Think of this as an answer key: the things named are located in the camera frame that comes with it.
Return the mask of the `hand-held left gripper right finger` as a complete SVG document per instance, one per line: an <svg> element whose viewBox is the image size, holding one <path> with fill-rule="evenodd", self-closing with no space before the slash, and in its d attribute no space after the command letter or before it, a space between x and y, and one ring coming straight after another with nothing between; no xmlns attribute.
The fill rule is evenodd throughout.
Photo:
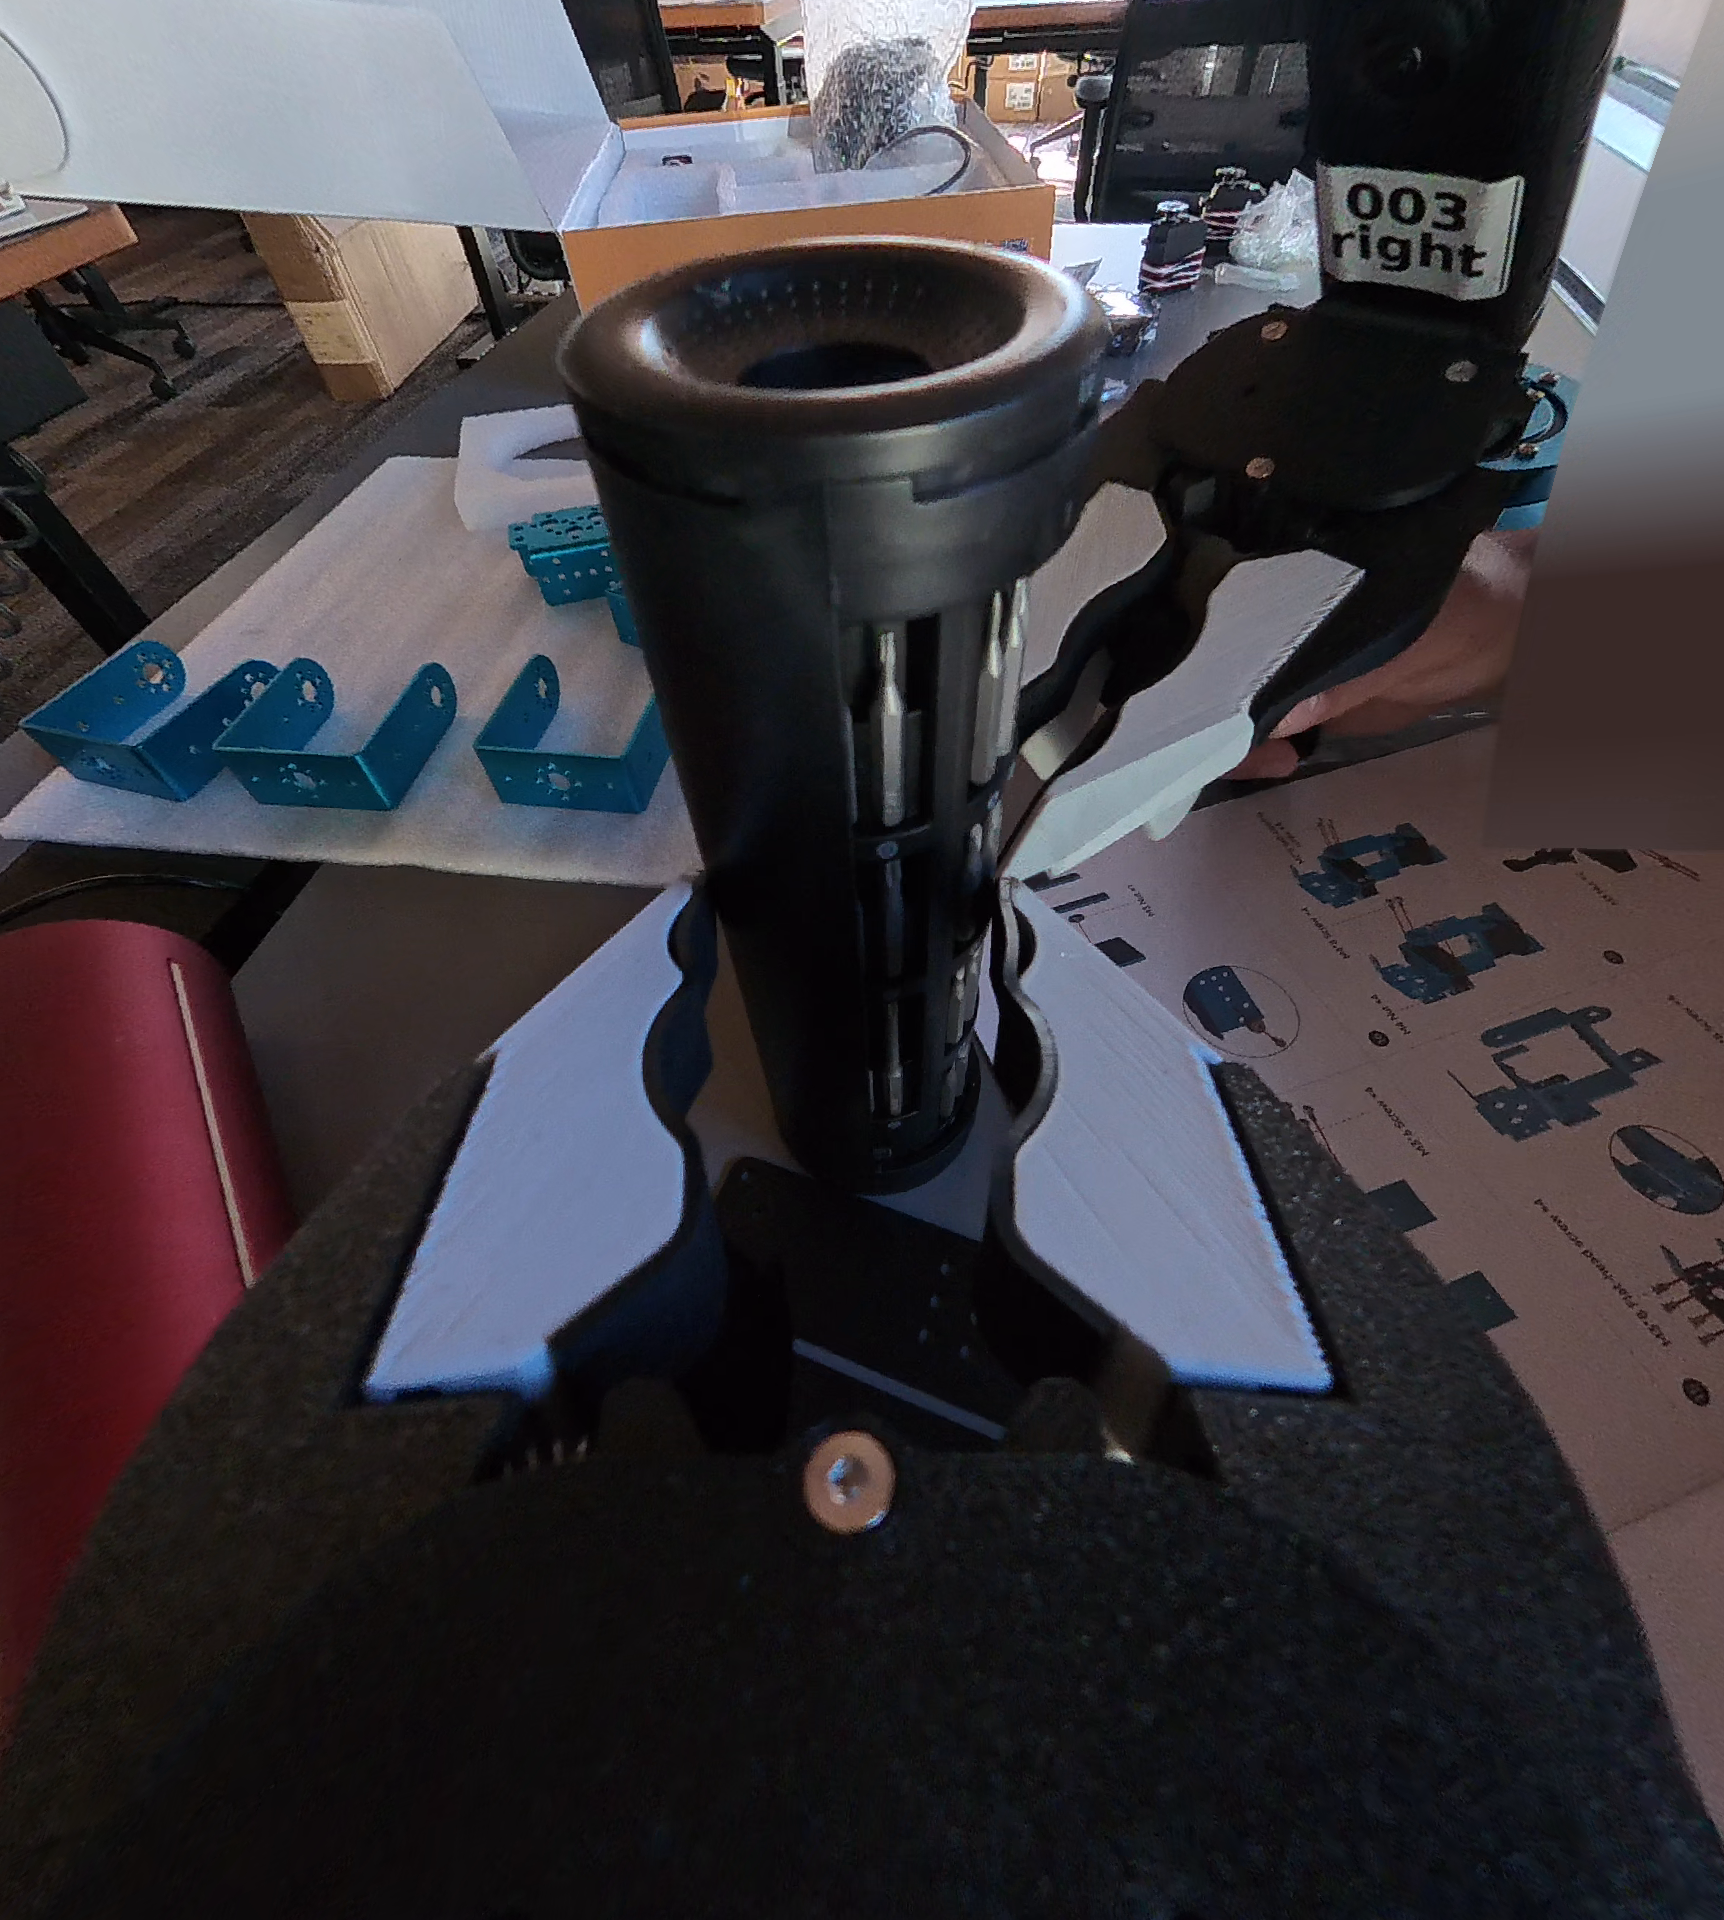
<svg viewBox="0 0 1724 1920"><path fill-rule="evenodd" d="M1052 906L1005 883L987 1339L1079 1380L1129 1454L1198 1460L1187 1387L1322 1395L1335 1373L1209 1055Z"/></svg>

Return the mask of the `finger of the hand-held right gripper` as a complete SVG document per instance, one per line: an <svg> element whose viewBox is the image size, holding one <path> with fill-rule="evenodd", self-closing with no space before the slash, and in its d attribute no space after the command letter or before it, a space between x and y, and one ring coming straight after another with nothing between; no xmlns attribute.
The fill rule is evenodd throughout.
<svg viewBox="0 0 1724 1920"><path fill-rule="evenodd" d="M1101 487L1086 505L1065 545L1040 566L1026 592L1023 683L1050 672L1058 659L1068 624L1101 589L1132 575L1163 545L1163 524L1156 501L1124 487ZM1153 606L1142 627L1156 651L1171 651L1178 641L1178 581L1162 578L1149 592ZM1099 704L1093 689L1075 694L1075 718L1055 718L1020 747L1038 777L1055 777L1059 763L1079 750ZM1114 745L1142 753L1142 738L1166 742L1178 733L1178 690L1166 673L1135 690L1118 712Z"/></svg>
<svg viewBox="0 0 1724 1920"><path fill-rule="evenodd" d="M1013 876L1068 873L1124 833L1166 837L1199 789L1250 750L1250 703L1360 581L1355 566L1236 566L1209 595L1194 649L1101 724L1107 665L1086 665L1065 707L1023 745L1043 781L1013 837Z"/></svg>

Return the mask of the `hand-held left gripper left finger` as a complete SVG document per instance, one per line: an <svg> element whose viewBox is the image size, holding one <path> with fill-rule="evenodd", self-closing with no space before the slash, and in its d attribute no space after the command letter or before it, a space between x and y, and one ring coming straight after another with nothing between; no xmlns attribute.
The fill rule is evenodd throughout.
<svg viewBox="0 0 1724 1920"><path fill-rule="evenodd" d="M710 1074L717 927L668 883L495 1043L364 1394L600 1394L670 1380L724 1316L687 1110Z"/></svg>

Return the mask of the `black bit holder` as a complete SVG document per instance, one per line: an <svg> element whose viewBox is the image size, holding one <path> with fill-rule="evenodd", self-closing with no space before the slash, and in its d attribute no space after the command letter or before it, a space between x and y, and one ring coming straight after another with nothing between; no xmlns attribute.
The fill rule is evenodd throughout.
<svg viewBox="0 0 1724 1920"><path fill-rule="evenodd" d="M974 1120L1023 598L1101 343L1023 251L877 234L647 276L560 356L778 1131L838 1187Z"/></svg>

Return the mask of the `person's right hand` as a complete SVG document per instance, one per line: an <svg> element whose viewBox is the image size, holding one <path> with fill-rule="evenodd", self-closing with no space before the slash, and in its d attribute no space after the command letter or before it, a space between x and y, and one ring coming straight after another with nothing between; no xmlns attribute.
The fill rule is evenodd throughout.
<svg viewBox="0 0 1724 1920"><path fill-rule="evenodd" d="M1439 616L1392 659L1304 696L1269 736L1231 770L1234 781L1279 781L1296 773L1296 736L1399 733L1436 711L1482 703L1506 684L1538 528L1481 533Z"/></svg>

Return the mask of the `clear plastic wrapper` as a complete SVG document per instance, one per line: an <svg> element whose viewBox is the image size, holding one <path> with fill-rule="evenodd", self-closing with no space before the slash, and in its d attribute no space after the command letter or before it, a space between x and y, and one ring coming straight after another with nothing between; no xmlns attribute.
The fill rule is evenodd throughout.
<svg viewBox="0 0 1724 1920"><path fill-rule="evenodd" d="M1213 281L1292 290L1304 273L1318 272L1315 225L1315 186L1292 169L1236 217L1229 256L1210 267Z"/></svg>

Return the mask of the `white instruction booklet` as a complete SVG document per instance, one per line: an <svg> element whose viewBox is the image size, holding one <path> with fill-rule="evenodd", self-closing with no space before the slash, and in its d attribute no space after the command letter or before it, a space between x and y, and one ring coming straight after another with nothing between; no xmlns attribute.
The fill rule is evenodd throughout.
<svg viewBox="0 0 1724 1920"><path fill-rule="evenodd" d="M1724 1836L1724 851L1481 844L1492 733L1030 887L1250 1064L1570 1454Z"/></svg>

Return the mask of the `black office chair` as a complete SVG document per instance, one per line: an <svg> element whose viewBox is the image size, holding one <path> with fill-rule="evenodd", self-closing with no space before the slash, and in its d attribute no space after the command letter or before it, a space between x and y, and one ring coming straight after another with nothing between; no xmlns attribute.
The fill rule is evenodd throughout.
<svg viewBox="0 0 1724 1920"><path fill-rule="evenodd" d="M1086 216L1149 220L1217 169L1259 185L1306 169L1315 2L1129 2Z"/></svg>
<svg viewBox="0 0 1724 1920"><path fill-rule="evenodd" d="M197 346L178 318L176 300L150 297L129 304L94 265L59 273L59 286L80 293L80 302L56 302L41 293L41 288L24 293L38 329L49 337L56 351L78 367L87 363L91 349L125 357L150 371L150 393L157 400L176 396L176 386L162 363L150 351L129 343L129 335L134 333L168 333L178 357L196 357Z"/></svg>

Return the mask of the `red cylindrical case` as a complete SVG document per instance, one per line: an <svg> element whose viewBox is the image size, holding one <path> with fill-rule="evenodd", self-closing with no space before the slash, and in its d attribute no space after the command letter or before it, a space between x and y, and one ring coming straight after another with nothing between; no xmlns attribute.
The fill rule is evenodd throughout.
<svg viewBox="0 0 1724 1920"><path fill-rule="evenodd" d="M221 963L0 932L0 1756L109 1485L291 1226Z"/></svg>

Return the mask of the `bubble wrap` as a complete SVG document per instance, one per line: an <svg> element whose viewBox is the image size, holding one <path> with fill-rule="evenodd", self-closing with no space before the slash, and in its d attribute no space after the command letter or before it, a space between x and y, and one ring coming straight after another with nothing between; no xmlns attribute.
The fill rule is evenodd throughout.
<svg viewBox="0 0 1724 1920"><path fill-rule="evenodd" d="M949 73L970 10L970 2L802 2L819 172L861 167L921 129L956 123Z"/></svg>

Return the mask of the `white foam box insert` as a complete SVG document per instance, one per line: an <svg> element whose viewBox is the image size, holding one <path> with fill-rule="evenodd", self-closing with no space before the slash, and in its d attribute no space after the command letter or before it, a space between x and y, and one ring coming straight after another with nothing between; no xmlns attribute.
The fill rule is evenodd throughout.
<svg viewBox="0 0 1724 1920"><path fill-rule="evenodd" d="M799 207L933 197L1005 185L987 150L938 129L861 167L819 172L807 116L717 121L624 133L595 225L721 217Z"/></svg>

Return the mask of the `white foam sheet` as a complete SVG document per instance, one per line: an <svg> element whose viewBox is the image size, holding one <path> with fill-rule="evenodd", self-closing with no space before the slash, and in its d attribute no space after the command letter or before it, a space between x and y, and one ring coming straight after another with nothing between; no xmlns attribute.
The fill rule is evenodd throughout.
<svg viewBox="0 0 1724 1920"><path fill-rule="evenodd" d="M452 462L411 456L375 466L181 649L192 690L245 658L319 659L335 694L316 736L325 753L355 750L416 665L442 662L458 711L396 808L255 802L232 774L168 802L53 773L0 820L0 837L649 887L696 873L675 773L638 815L491 792L473 738L526 659L546 654L560 672L546 750L617 754L652 684L598 601L546 603L501 533L462 525L452 473Z"/></svg>

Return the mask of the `brown cardboard carton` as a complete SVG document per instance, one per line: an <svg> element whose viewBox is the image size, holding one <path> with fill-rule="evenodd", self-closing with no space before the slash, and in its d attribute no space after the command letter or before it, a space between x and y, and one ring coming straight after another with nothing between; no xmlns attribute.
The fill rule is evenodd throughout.
<svg viewBox="0 0 1724 1920"><path fill-rule="evenodd" d="M242 216L335 400L383 400L474 309L458 232L307 216Z"/></svg>

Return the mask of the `orange cardboard box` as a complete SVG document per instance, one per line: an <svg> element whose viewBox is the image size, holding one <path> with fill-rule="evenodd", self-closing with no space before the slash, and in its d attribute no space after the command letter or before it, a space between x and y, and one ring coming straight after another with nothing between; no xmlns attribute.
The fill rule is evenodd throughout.
<svg viewBox="0 0 1724 1920"><path fill-rule="evenodd" d="M977 111L1005 185L595 225L624 133L557 2L0 2L0 185L29 197L553 225L582 302L799 238L929 234L1050 256L1052 186Z"/></svg>

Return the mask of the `large blue U bracket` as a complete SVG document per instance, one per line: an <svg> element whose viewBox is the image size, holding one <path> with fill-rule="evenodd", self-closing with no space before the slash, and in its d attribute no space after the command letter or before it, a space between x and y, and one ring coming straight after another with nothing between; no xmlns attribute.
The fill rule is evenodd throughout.
<svg viewBox="0 0 1724 1920"><path fill-rule="evenodd" d="M557 712L560 672L551 658L535 654L473 738L497 796L553 808L644 810L668 763L656 703L644 704L617 754L546 750L539 742Z"/></svg>
<svg viewBox="0 0 1724 1920"><path fill-rule="evenodd" d="M242 659L183 696L178 654L132 641L21 718L21 729L78 781L188 801L221 770L218 736L273 680L270 659Z"/></svg>
<svg viewBox="0 0 1724 1920"><path fill-rule="evenodd" d="M442 662L421 662L355 753L307 747L332 707L326 669L297 658L221 729L216 753L256 802L393 808L456 715L456 683Z"/></svg>

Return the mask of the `blue wide U bracket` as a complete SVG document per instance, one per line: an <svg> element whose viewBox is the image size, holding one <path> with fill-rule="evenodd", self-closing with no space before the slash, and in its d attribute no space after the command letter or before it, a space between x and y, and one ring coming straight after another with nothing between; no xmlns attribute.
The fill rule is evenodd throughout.
<svg viewBox="0 0 1724 1920"><path fill-rule="evenodd" d="M512 519L507 540L551 606L598 601L609 587L617 587L609 525L595 503Z"/></svg>

